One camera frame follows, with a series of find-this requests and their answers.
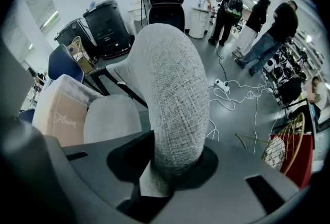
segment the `black backpack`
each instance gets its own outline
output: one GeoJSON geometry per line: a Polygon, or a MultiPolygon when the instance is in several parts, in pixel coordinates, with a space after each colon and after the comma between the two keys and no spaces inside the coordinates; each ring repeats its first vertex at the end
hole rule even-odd
{"type": "Polygon", "coordinates": [[[242,16],[243,1],[242,0],[224,0],[223,10],[235,17],[236,19],[242,16]]]}

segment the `beige cushion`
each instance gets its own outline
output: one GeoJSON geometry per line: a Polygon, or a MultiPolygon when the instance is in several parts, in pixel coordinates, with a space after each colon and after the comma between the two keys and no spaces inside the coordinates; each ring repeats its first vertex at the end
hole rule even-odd
{"type": "Polygon", "coordinates": [[[61,146],[84,143],[87,109],[99,93],[62,75],[40,94],[32,125],[43,135],[58,138],[61,146]]]}
{"type": "Polygon", "coordinates": [[[141,130],[133,100],[127,95],[109,95],[90,105],[85,120],[84,143],[115,139],[141,130]]]}

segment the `white cabinet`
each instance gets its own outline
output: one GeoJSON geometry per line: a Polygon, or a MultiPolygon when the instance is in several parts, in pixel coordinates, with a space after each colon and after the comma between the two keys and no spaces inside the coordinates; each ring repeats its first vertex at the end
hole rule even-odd
{"type": "Polygon", "coordinates": [[[210,21],[211,13],[213,11],[192,8],[189,36],[195,39],[202,39],[204,32],[208,30],[208,23],[210,21]]]}

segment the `chair headrest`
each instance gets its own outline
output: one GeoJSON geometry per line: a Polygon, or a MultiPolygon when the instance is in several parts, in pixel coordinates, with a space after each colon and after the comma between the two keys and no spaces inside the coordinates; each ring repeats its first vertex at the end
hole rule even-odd
{"type": "Polygon", "coordinates": [[[162,177],[172,180],[194,166],[204,146],[209,93],[204,66],[188,37],[171,25],[149,25],[129,56],[110,66],[146,100],[155,132],[154,164],[162,177]]]}
{"type": "Polygon", "coordinates": [[[83,77],[83,71],[79,64],[72,57],[67,47],[64,44],[60,44],[49,56],[48,76],[56,80],[63,74],[79,79],[78,81],[80,82],[81,77],[83,77]]]}

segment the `white seat cushion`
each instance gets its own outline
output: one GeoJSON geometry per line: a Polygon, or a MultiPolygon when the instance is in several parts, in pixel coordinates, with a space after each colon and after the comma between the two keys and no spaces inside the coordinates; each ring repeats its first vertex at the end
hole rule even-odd
{"type": "Polygon", "coordinates": [[[115,139],[141,130],[133,100],[126,95],[109,95],[90,105],[84,125],[84,143],[115,139]]]}

